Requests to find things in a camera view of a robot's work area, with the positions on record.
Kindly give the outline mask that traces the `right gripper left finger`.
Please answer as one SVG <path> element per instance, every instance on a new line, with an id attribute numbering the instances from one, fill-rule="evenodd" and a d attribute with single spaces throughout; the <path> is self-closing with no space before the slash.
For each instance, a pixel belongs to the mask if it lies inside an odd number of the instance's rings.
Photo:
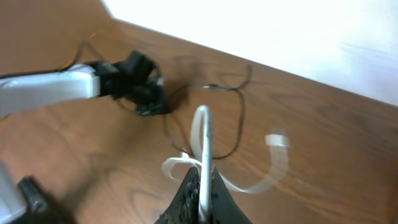
<path id="1" fill-rule="evenodd" d="M 189 168 L 167 209 L 155 224 L 198 224 L 200 183 L 197 168 Z"/>

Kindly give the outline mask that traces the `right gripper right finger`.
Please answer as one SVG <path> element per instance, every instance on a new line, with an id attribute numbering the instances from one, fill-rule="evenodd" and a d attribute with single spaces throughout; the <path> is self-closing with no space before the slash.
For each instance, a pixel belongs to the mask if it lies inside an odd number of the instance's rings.
<path id="1" fill-rule="evenodd" d="M 233 200 L 216 168 L 211 180 L 210 223 L 213 224 L 252 224 Z"/>

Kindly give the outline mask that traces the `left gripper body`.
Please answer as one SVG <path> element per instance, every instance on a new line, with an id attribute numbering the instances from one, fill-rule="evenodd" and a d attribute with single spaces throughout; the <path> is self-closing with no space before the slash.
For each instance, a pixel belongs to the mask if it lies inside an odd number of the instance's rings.
<path id="1" fill-rule="evenodd" d="M 139 116 L 169 114 L 163 78 L 151 78 L 145 83 L 132 86 L 124 98 L 135 103 L 134 113 Z"/>

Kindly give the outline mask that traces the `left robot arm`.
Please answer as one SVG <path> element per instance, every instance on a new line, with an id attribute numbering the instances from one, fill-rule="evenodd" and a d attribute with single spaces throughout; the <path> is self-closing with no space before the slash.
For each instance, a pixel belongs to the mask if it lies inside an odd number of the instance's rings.
<path id="1" fill-rule="evenodd" d="M 63 101 L 110 96 L 135 104 L 135 114 L 155 116 L 170 112 L 158 64 L 140 51 L 127 59 L 72 65 L 59 71 L 3 75 L 1 115 Z"/>

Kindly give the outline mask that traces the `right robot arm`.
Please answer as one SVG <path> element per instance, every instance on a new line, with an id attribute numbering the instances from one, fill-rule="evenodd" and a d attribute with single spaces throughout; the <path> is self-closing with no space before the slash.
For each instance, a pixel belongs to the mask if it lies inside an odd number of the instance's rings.
<path id="1" fill-rule="evenodd" d="M 222 183 L 221 175 L 214 174 L 208 223 L 249 224 Z M 188 170 L 175 197 L 155 221 L 160 223 L 199 223 L 200 178 L 196 168 Z M 11 179 L 5 165 L 1 165 L 1 223 L 75 223 L 74 216 L 61 203 L 40 187 L 31 175 L 17 184 Z"/>

